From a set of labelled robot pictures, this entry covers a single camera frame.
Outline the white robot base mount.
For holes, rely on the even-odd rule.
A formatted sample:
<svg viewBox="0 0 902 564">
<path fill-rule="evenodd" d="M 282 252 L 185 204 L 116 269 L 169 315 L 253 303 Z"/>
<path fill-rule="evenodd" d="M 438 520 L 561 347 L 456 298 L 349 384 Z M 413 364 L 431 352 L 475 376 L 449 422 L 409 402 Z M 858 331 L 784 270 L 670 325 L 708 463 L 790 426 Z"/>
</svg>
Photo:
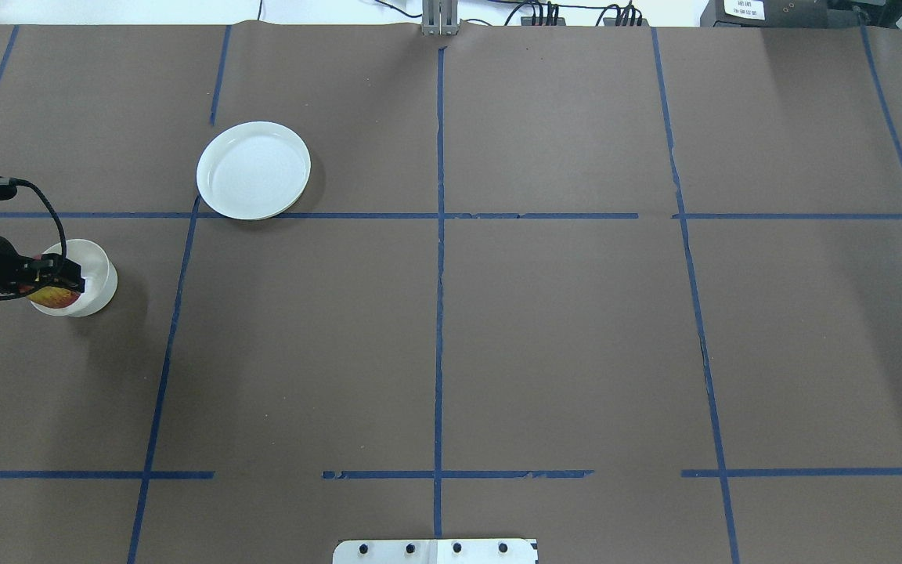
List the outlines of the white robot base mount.
<svg viewBox="0 0 902 564">
<path fill-rule="evenodd" d="M 534 540 L 523 538 L 348 540 L 333 563 L 538 563 Z"/>
</svg>

